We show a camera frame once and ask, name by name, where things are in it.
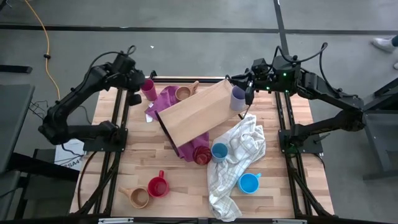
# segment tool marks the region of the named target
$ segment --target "wooden table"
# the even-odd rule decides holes
[[[172,84],[156,83],[157,92],[160,93],[168,85]],[[202,91],[210,85],[200,84],[197,91]],[[241,209],[242,218],[294,217],[285,158],[280,152],[277,137],[280,127],[274,94],[268,94],[266,91],[256,93],[254,103],[249,110],[249,113],[257,116],[257,125],[261,124],[264,127],[267,147],[266,156],[251,164],[246,170],[246,172],[262,174],[260,189],[253,195],[242,194],[236,187],[232,190],[231,197]],[[93,124],[98,124],[107,119],[111,120],[115,98],[116,89],[110,89],[108,92],[102,91],[99,94]],[[291,97],[291,101],[296,123],[312,123],[308,100],[295,95]],[[146,186],[151,178],[157,176],[159,170],[162,169],[165,171],[165,178],[170,184],[170,192],[164,198],[152,198],[146,208],[139,210],[130,205],[126,196],[116,191],[112,216],[213,217],[208,206],[207,166],[185,162],[175,155],[159,123],[156,121],[146,123],[144,110],[148,104],[149,102],[143,96],[141,104],[130,107],[127,119],[129,136],[119,166],[116,189],[119,186],[125,188]],[[119,124],[123,111],[122,107],[123,103],[119,112]],[[210,145],[214,138],[227,132],[239,121],[239,117],[236,116],[210,130]],[[98,185],[103,157],[104,153],[97,153],[88,165],[81,185],[82,203],[87,201]],[[311,154],[303,154],[302,157],[309,189],[323,207],[328,212],[333,213],[322,163],[319,158]],[[106,203],[108,189],[105,189],[104,192],[101,211]],[[298,190],[298,196],[300,208],[304,211],[300,190]],[[75,191],[71,212],[77,210],[76,198]]]

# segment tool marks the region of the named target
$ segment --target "person's foot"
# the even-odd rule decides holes
[[[385,52],[392,53],[396,47],[391,43],[391,39],[373,38],[372,44]]]

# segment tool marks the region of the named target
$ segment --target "white towel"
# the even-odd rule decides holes
[[[242,216],[242,212],[229,197],[232,188],[246,168],[266,154],[266,139],[262,126],[256,126],[256,116],[247,114],[234,128],[213,141],[228,147],[223,162],[210,161],[207,166],[209,206],[214,216],[231,222]]]

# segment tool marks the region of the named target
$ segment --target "purple cloth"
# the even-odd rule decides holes
[[[178,100],[175,97],[175,92],[179,86],[167,86],[160,92],[157,99],[153,102],[153,106],[145,110],[145,114],[148,114],[155,120],[157,120],[155,111],[158,113],[162,110],[173,106],[178,103]],[[180,153],[180,158],[184,158],[187,162],[193,161],[193,152],[198,146],[206,146],[209,147],[209,133],[203,133],[192,139],[191,141],[185,143],[184,145],[178,147],[178,152]]]

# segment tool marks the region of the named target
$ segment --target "concrete floor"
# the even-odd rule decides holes
[[[35,24],[25,3],[10,0],[13,8],[0,12],[0,22]],[[34,0],[32,6],[45,24],[76,26],[261,28],[277,29],[273,0]],[[280,0],[285,29],[347,30],[346,35],[286,35],[291,55],[307,57],[328,42],[323,66],[329,82],[361,97],[397,78],[392,64],[398,52],[385,54],[373,48],[372,35],[351,35],[351,30],[394,31],[398,29],[396,0]],[[137,45],[133,58],[145,74],[223,76],[249,67],[252,60],[271,61],[280,35],[202,32],[73,32],[50,31],[50,72],[61,95],[79,84],[89,63],[109,50]],[[0,63],[30,65],[30,75],[0,74],[0,82],[31,83],[33,101],[56,100],[56,91],[44,70],[45,37],[42,31],[0,30]],[[100,62],[112,60],[104,58]],[[303,65],[319,73],[318,60]],[[98,95],[84,102],[93,117]],[[321,101],[310,102],[314,121],[330,118],[338,109]],[[83,110],[76,110],[70,124],[85,124]],[[31,156],[35,148],[52,146],[37,132],[40,120],[29,113],[16,151]],[[332,132],[323,142],[326,176],[335,213],[344,218],[397,222],[398,179],[364,182],[362,176],[378,170],[364,131]],[[48,198],[45,206],[53,207]]]

